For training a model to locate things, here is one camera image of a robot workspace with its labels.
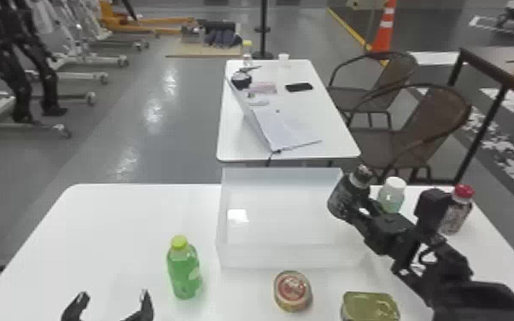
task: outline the orange traffic cone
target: orange traffic cone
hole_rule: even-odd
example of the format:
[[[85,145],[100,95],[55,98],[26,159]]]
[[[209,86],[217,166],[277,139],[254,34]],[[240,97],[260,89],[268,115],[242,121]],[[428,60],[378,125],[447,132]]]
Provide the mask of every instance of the orange traffic cone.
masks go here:
[[[390,41],[393,38],[393,21],[394,8],[396,0],[388,0],[384,6],[383,18],[378,28],[375,41],[372,42],[372,51],[388,51],[390,49]]]

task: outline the open laptop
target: open laptop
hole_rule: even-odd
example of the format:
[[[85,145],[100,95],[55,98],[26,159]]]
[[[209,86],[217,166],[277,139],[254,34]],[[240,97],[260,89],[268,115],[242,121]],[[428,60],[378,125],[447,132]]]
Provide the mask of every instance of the open laptop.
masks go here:
[[[250,106],[243,91],[238,90],[227,77],[225,81],[239,102],[244,118],[271,152],[296,149],[321,141],[306,125],[271,105]]]

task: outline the green plastic bottle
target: green plastic bottle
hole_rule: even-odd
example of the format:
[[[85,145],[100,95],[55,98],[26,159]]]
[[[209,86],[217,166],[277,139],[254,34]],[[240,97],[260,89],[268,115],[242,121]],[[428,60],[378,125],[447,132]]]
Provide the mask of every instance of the green plastic bottle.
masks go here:
[[[186,300],[196,296],[202,288],[202,275],[196,248],[183,235],[172,239],[167,252],[167,270],[172,281],[173,293]]]

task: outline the white cup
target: white cup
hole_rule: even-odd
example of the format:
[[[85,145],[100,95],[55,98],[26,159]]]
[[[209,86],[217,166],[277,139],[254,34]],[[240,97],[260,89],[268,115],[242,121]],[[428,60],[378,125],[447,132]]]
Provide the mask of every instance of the white cup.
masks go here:
[[[279,58],[279,63],[281,64],[281,66],[283,66],[283,67],[289,66],[289,54],[282,52],[279,54],[278,58]]]

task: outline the yellow floor line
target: yellow floor line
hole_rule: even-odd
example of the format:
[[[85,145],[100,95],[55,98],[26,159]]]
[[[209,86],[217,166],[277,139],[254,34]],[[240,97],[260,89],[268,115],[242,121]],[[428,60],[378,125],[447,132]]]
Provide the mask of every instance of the yellow floor line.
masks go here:
[[[333,16],[333,18],[336,20],[336,22],[338,22],[338,23],[339,23],[343,28],[345,28],[345,30],[347,30],[347,32],[348,32],[348,33],[350,33],[350,34],[351,34],[351,36],[353,36],[353,38],[354,38],[355,40],[357,40],[357,42],[358,42],[361,46],[363,46],[363,47],[365,47],[365,46],[366,46],[366,49],[367,49],[368,51],[371,51],[371,50],[372,50],[372,46],[371,46],[371,44],[368,44],[368,43],[366,42],[366,40],[365,40],[361,35],[359,35],[359,33],[358,33],[358,32],[356,32],[356,31],[355,31],[351,26],[349,26],[347,22],[345,22],[343,19],[341,19],[341,17],[340,17],[339,15],[337,15],[337,14],[335,13],[335,11],[333,11],[333,9],[331,9],[331,8],[327,8],[327,12],[328,12],[330,15],[332,15],[332,16]],[[387,61],[380,61],[380,62],[381,62],[381,65],[383,65],[383,66],[386,66],[386,65],[387,65]]]

